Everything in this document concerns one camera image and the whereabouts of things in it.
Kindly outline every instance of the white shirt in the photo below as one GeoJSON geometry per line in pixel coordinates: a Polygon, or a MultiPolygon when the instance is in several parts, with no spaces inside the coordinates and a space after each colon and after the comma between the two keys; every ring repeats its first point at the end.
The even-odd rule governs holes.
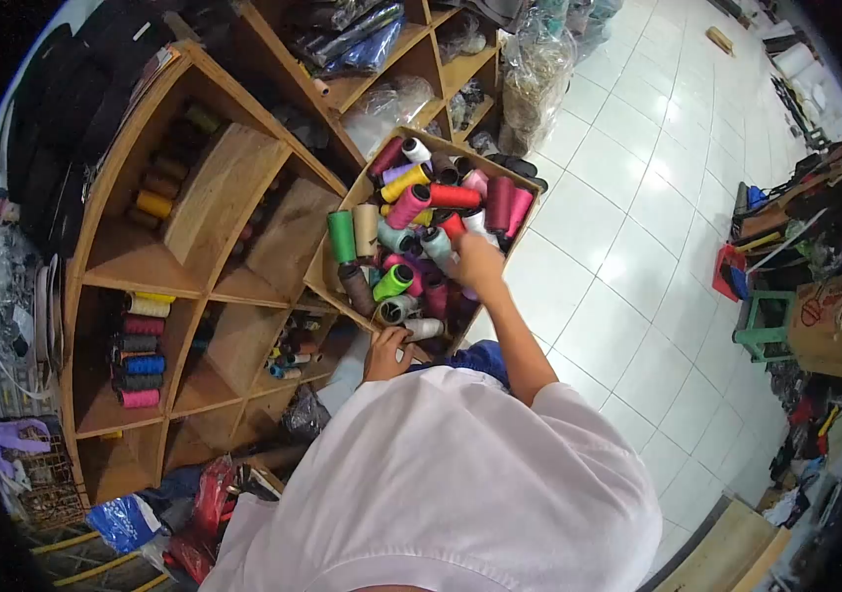
{"type": "Polygon", "coordinates": [[[661,529],[641,460],[569,385],[530,409],[436,367],[361,385],[278,504],[241,495],[200,591],[634,590],[661,529]]]}

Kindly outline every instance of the hand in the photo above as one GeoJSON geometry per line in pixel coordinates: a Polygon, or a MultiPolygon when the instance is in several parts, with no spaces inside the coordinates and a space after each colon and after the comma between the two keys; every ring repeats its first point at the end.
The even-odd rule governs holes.
{"type": "Polygon", "coordinates": [[[472,232],[463,233],[454,242],[459,261],[453,261],[450,274],[474,290],[481,302],[506,291],[503,283],[503,254],[486,239],[472,232]]]}
{"type": "Polygon", "coordinates": [[[404,327],[387,327],[381,334],[372,333],[372,347],[368,349],[368,355],[365,356],[365,373],[362,375],[362,382],[391,380],[404,374],[415,357],[415,344],[409,344],[405,348],[400,362],[394,356],[405,338],[411,334],[412,332],[404,327]]]}

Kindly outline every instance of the white tile floor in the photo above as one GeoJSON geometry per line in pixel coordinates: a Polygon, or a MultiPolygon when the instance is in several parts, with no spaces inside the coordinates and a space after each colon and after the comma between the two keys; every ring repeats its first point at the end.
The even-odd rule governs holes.
{"type": "MultiPolygon", "coordinates": [[[[528,156],[550,191],[506,279],[559,378],[651,471],[665,518],[653,569],[722,492],[757,503],[788,429],[769,375],[731,341],[738,307],[711,290],[737,184],[782,183],[806,155],[770,67],[706,0],[627,0],[528,156]]],[[[492,336],[484,314],[467,339],[492,336]]]]}

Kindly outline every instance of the green stool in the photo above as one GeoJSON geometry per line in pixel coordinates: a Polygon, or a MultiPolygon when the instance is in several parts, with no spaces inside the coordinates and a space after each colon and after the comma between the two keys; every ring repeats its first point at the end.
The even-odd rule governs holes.
{"type": "Polygon", "coordinates": [[[796,292],[754,290],[750,292],[750,299],[750,315],[747,317],[746,329],[734,331],[734,343],[749,349],[751,361],[755,364],[760,362],[793,360],[795,356],[792,353],[768,356],[766,353],[766,344],[781,343],[786,349],[790,348],[790,344],[787,342],[787,331],[790,328],[790,315],[793,314],[796,292]],[[757,327],[757,313],[759,312],[760,300],[782,300],[786,303],[786,314],[783,315],[782,325],[779,327],[757,327]]]}

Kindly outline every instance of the cardboard box with logo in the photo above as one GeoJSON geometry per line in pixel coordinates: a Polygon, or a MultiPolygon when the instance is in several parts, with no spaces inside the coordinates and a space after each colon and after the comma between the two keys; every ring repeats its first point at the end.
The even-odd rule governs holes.
{"type": "Polygon", "coordinates": [[[796,289],[789,341],[801,369],[842,377],[842,276],[796,289]]]}

